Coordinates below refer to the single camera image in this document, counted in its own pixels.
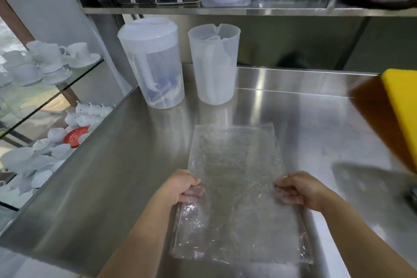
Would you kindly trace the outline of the person's right hand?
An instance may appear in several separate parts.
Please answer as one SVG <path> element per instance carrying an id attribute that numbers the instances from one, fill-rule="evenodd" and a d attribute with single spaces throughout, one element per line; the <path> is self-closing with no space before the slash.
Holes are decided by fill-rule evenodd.
<path id="1" fill-rule="evenodd" d="M 324 211 L 326 200 L 332 194 L 330 188 L 305 171 L 298 171 L 285 176 L 292 176 L 295 190 L 282 191 L 275 188 L 279 200 L 290 205 L 303 205 L 317 212 Z"/>

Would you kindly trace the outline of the person's left hand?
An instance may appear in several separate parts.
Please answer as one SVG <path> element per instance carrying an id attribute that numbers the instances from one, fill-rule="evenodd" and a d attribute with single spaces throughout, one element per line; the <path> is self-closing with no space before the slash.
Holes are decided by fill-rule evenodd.
<path id="1" fill-rule="evenodd" d="M 190 171 L 178 169 L 158 189 L 158 197 L 169 206 L 178 203 L 194 204 L 202 195 L 180 195 L 192 185 L 199 185 L 201 181 Z"/>

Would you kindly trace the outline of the clear plastic bag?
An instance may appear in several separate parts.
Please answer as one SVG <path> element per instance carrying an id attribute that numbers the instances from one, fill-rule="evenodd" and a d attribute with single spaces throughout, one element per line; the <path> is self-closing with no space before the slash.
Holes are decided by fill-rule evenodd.
<path id="1" fill-rule="evenodd" d="M 285 175 L 274 125 L 196 125 L 189 171 L 205 193 L 176 213 L 170 253 L 177 259 L 313 264 L 299 208 L 274 187 Z"/>

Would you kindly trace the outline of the person's right forearm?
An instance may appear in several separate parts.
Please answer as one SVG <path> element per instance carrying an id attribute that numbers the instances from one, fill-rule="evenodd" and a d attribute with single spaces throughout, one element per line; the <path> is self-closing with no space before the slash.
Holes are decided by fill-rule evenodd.
<path id="1" fill-rule="evenodd" d="M 309 207 L 320 212 L 351 278 L 417 278 L 417 270 L 383 241 L 335 192 Z"/>

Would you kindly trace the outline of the yellow cutting board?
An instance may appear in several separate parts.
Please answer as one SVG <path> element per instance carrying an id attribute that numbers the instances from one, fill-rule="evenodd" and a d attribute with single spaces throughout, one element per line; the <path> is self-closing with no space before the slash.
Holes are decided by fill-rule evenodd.
<path id="1" fill-rule="evenodd" d="M 417 173 L 417 71 L 388 69 L 381 79 Z"/>

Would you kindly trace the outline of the group of white cups and saucers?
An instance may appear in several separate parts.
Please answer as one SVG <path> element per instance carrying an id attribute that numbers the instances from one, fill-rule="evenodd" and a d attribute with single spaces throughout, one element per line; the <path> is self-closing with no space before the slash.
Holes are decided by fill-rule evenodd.
<path id="1" fill-rule="evenodd" d="M 35 40 L 26 48 L 0 55 L 0 87 L 60 85 L 69 81 L 73 72 L 84 72 L 102 61 L 102 56 L 92 53 L 85 42 L 60 46 Z"/>

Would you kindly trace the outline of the translucent plastic pitcher with lid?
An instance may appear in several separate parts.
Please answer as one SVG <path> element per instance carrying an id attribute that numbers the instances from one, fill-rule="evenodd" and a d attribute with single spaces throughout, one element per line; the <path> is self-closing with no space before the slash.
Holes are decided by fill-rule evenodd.
<path id="1" fill-rule="evenodd" d="M 117 37 L 148 106 L 180 104 L 185 92 L 177 25 L 163 17 L 142 18 L 123 25 Z"/>

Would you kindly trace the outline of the translucent plastic pitcher without lid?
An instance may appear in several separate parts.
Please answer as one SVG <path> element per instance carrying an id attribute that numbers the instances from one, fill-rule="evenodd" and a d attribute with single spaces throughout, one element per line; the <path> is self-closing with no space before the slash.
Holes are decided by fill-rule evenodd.
<path id="1" fill-rule="evenodd" d="M 226 23 L 204 24 L 189 30 L 195 83 L 202 102 L 222 105 L 232 99 L 240 34 L 240 28 Z"/>

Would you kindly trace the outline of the glass shelf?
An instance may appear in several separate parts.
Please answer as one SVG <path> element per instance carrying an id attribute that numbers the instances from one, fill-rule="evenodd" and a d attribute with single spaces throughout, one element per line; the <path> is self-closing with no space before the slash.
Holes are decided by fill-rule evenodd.
<path id="1" fill-rule="evenodd" d="M 77 95 L 74 93 L 74 91 L 71 89 L 71 86 L 76 84 L 79 80 L 81 80 L 84 76 L 88 75 L 91 71 L 93 71 L 97 66 L 105 62 L 105 58 L 102 56 L 99 56 L 99 60 L 94 63 L 91 67 L 87 68 L 86 71 L 84 71 L 81 75 L 77 76 L 74 80 L 71 82 L 63 82 L 57 86 L 59 89 L 58 93 L 54 94 L 51 98 L 43 102 L 40 106 L 35 107 L 35 109 L 31 112 L 29 112 L 27 115 L 25 115 L 21 120 L 19 120 L 16 124 L 13 126 L 7 126 L 2 120 L 0 120 L 0 140 L 4 141 L 8 144 L 11 144 L 15 147 L 23 147 L 23 144 L 29 144 L 33 140 L 29 137 L 25 136 L 23 133 L 19 133 L 17 131 L 17 128 L 21 126 L 23 123 L 27 122 L 30 118 L 34 117 L 39 113 L 43 107 L 48 105 L 50 102 L 55 100 L 58 96 L 63 95 L 66 99 L 69 97 L 68 100 L 70 102 L 71 106 L 74 106 L 76 103 L 76 100 L 78 100 Z"/>

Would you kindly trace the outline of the person's left forearm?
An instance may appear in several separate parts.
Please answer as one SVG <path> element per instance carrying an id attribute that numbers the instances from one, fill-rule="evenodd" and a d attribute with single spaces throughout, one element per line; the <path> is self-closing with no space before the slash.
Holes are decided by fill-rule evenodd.
<path id="1" fill-rule="evenodd" d="M 170 211 L 179 202 L 175 188 L 159 189 L 97 278 L 156 278 Z"/>

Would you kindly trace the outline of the stainless steel shelf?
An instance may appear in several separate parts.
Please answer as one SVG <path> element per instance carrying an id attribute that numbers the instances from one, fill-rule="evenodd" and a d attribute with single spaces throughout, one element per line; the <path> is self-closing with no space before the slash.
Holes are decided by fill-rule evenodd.
<path id="1" fill-rule="evenodd" d="M 212 15 L 279 17 L 416 17 L 417 8 L 390 11 L 367 8 L 81 8 L 85 14 Z"/>

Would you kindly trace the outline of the pile of white teapots and dishes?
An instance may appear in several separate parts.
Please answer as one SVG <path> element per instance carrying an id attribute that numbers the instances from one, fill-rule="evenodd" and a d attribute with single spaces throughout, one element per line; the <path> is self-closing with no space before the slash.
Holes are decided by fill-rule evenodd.
<path id="1" fill-rule="evenodd" d="M 47 105 L 17 128 L 31 143 L 15 147 L 0 140 L 0 207 L 22 208 L 114 109 L 79 101 L 75 107 L 62 106 L 54 110 Z M 10 127 L 34 109 L 28 106 L 0 120 Z M 89 133 L 79 138 L 77 148 L 63 143 L 67 133 L 84 126 L 89 126 Z"/>

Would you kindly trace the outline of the red saucer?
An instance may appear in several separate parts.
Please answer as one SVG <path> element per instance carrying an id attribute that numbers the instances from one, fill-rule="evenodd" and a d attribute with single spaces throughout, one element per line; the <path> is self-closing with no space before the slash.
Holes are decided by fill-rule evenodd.
<path id="1" fill-rule="evenodd" d="M 75 149 L 80 145 L 79 138 L 86 133 L 89 133 L 89 126 L 75 128 L 66 134 L 63 143 L 69 144 L 72 149 Z"/>

